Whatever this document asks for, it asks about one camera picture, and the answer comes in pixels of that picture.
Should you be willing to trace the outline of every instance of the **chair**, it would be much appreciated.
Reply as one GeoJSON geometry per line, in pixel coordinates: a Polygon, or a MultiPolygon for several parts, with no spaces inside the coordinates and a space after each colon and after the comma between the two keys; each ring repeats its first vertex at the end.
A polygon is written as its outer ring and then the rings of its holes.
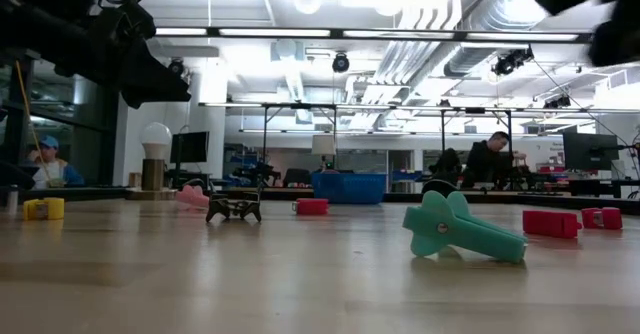
{"type": "Polygon", "coordinates": [[[309,172],[307,169],[287,169],[287,172],[284,175],[284,179],[282,180],[282,186],[288,188],[289,183],[311,185],[311,172],[309,172]]]}

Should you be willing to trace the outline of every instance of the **man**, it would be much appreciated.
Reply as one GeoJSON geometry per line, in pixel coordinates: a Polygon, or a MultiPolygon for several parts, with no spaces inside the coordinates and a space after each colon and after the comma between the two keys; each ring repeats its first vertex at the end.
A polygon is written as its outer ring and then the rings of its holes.
{"type": "Polygon", "coordinates": [[[47,187],[63,187],[65,184],[83,185],[82,176],[66,161],[56,158],[58,154],[58,140],[50,135],[45,135],[39,140],[42,157],[37,150],[29,153],[28,160],[40,167],[33,176],[35,189],[47,187]]]}
{"type": "Polygon", "coordinates": [[[472,188],[476,182],[494,182],[495,175],[508,170],[513,159],[524,159],[524,153],[514,152],[513,158],[503,156],[500,151],[509,144],[509,135],[495,132],[489,140],[473,143],[467,167],[462,172],[462,188],[472,188]]]}

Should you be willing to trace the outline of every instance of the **red foam block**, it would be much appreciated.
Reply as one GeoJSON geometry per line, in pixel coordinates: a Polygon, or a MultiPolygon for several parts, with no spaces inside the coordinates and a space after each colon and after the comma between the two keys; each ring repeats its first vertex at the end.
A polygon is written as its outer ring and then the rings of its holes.
{"type": "Polygon", "coordinates": [[[298,199],[292,203],[292,209],[298,215],[327,215],[329,214],[329,200],[298,199]]]}
{"type": "Polygon", "coordinates": [[[578,223],[576,214],[525,210],[522,212],[522,228],[527,234],[572,239],[578,236],[582,224],[578,223]]]}
{"type": "Polygon", "coordinates": [[[582,223],[589,229],[622,229],[622,215],[618,208],[582,209],[582,223]]]}

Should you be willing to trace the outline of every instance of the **small legged robot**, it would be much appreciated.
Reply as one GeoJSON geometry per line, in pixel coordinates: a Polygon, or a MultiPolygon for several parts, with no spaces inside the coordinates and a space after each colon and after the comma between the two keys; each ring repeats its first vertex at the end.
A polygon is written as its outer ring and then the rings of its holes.
{"type": "Polygon", "coordinates": [[[258,222],[262,221],[260,215],[260,201],[252,200],[229,200],[227,198],[211,199],[209,202],[209,212],[207,213],[207,223],[213,219],[216,214],[222,214],[225,220],[231,219],[231,216],[239,216],[240,219],[253,214],[258,222]]]}

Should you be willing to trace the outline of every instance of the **pink foam block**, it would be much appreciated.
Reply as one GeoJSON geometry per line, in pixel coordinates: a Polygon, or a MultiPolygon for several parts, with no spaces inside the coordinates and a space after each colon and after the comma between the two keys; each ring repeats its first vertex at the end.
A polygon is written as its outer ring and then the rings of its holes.
{"type": "Polygon", "coordinates": [[[522,212],[522,228],[527,234],[572,239],[578,236],[578,230],[582,229],[582,224],[578,223],[576,214],[525,210],[522,212]]]}
{"type": "Polygon", "coordinates": [[[292,205],[298,215],[327,215],[329,213],[328,199],[298,199],[292,205]]]}
{"type": "Polygon", "coordinates": [[[622,215],[618,208],[582,209],[582,223],[589,229],[622,229],[622,215]]]}
{"type": "Polygon", "coordinates": [[[202,194],[202,188],[199,186],[192,187],[190,185],[186,185],[182,190],[176,193],[176,201],[199,208],[209,207],[209,197],[202,194]]]}

